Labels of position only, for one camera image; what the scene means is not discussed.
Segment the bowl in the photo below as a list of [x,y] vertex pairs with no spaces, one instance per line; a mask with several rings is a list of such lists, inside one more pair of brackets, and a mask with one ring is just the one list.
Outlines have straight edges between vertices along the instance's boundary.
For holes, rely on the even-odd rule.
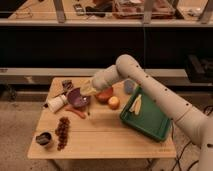
[[74,108],[85,107],[90,103],[91,96],[82,96],[80,93],[80,88],[75,88],[67,92],[67,101]]

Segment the small cup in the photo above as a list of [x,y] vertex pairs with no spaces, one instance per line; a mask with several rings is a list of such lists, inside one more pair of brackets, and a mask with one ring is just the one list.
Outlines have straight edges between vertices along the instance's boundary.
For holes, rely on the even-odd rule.
[[47,104],[51,112],[55,113],[67,104],[67,98],[65,95],[62,94],[53,99],[48,100]]
[[44,148],[50,148],[53,146],[52,136],[49,132],[43,132],[39,136],[36,136],[36,142]]

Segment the grapes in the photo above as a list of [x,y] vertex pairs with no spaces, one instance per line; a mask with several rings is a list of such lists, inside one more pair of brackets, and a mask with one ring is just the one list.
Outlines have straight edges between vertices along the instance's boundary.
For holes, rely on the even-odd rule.
[[57,150],[60,151],[64,149],[68,141],[68,131],[69,131],[70,121],[68,117],[62,117],[59,119],[58,127],[55,130],[55,134],[58,136],[58,147]]

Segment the green tray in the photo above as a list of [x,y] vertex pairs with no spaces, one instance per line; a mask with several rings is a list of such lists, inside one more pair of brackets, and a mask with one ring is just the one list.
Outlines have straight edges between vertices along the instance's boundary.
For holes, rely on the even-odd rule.
[[[133,112],[130,112],[129,109],[139,94],[141,94],[142,105],[139,114],[135,115]],[[120,118],[124,123],[156,141],[166,140],[171,126],[171,120],[140,87],[137,87],[130,97],[120,114]]]

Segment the floor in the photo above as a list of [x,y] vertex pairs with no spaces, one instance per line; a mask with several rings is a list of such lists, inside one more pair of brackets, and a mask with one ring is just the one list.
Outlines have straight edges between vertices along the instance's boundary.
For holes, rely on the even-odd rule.
[[[17,91],[15,100],[11,100],[9,93],[0,89],[0,170],[4,171],[54,171],[55,168],[46,160],[29,160],[27,151],[32,135],[40,117],[47,90]],[[181,96],[203,110],[207,105],[213,104],[210,93],[181,92]],[[180,155],[184,145],[189,139],[174,127],[174,143]],[[187,170],[189,165],[198,159],[199,149],[190,144],[181,160],[181,168]],[[141,171],[145,170],[148,161],[145,159],[131,160],[56,160],[64,170],[74,171]],[[174,159],[160,159],[152,171],[171,171],[175,164]]]

